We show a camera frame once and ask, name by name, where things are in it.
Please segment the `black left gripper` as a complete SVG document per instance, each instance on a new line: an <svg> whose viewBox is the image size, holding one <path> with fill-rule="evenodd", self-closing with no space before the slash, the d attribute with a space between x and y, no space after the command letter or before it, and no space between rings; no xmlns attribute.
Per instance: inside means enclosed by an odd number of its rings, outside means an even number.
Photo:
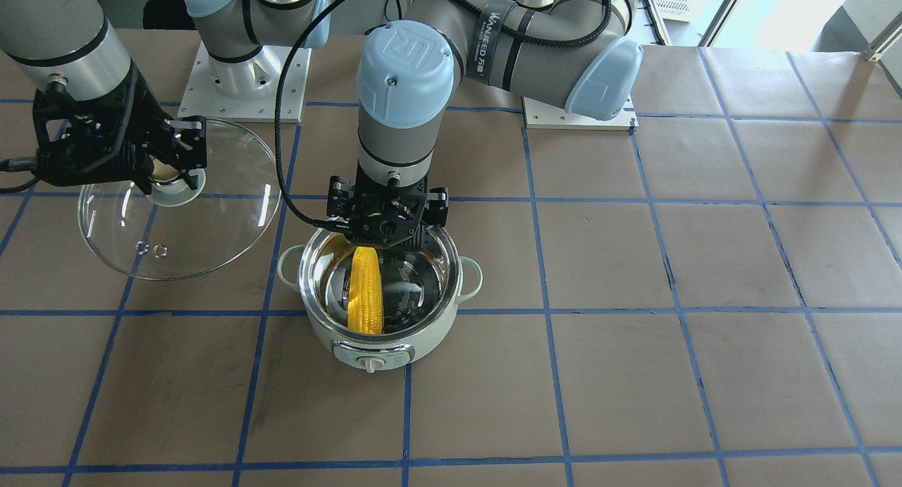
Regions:
<svg viewBox="0 0 902 487"><path fill-rule="evenodd" d="M412 185L397 178L380 184L366 173L357 181L330 178L326 215L338 218L338 232L352 245L419 252L428 246L428 227L445 227L447 186L429 190L429 174Z"/></svg>

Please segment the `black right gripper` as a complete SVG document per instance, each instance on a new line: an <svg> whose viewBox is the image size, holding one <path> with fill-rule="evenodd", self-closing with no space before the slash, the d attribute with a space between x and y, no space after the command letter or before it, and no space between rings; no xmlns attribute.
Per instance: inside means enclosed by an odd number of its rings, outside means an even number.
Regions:
<svg viewBox="0 0 902 487"><path fill-rule="evenodd" d="M32 174L54 186L133 181L148 194L201 191L206 117L171 118L130 68L112 92L77 101L60 82L35 92Z"/></svg>

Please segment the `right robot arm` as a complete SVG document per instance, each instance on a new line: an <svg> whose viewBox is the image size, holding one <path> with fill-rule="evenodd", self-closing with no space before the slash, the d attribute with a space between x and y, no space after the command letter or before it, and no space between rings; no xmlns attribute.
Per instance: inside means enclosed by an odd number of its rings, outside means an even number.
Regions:
<svg viewBox="0 0 902 487"><path fill-rule="evenodd" d="M319 48L331 0L183 0L225 79L219 92L250 99L274 81L268 47ZM2 162L25 184L132 182L146 195L190 201L205 186L206 122L162 111L99 0L2 0L2 51L35 84L37 149Z"/></svg>

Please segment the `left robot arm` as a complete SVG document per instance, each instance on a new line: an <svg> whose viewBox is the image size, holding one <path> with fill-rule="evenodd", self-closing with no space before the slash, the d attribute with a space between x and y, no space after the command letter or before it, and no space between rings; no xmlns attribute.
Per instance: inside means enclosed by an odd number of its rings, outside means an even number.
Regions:
<svg viewBox="0 0 902 487"><path fill-rule="evenodd" d="M374 29L357 71L357 176L332 178L328 229L351 244L418 249L445 225L429 184L442 117L460 80L611 120L643 50L628 38L638 0L413 0Z"/></svg>

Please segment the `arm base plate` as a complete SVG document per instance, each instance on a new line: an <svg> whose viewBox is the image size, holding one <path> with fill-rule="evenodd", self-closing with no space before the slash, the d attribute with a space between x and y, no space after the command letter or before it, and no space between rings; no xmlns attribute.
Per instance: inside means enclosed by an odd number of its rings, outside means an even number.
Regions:
<svg viewBox="0 0 902 487"><path fill-rule="evenodd" d="M522 97L523 117L527 128L541 130L589 130L589 131L629 131L638 127L631 97L626 99L623 109L611 120L596 120L590 116L568 113L564 109L542 104L535 99Z"/></svg>
<svg viewBox="0 0 902 487"><path fill-rule="evenodd" d="M200 44L178 115L273 122L280 72L289 53L289 47L264 46L248 62L222 63Z"/></svg>

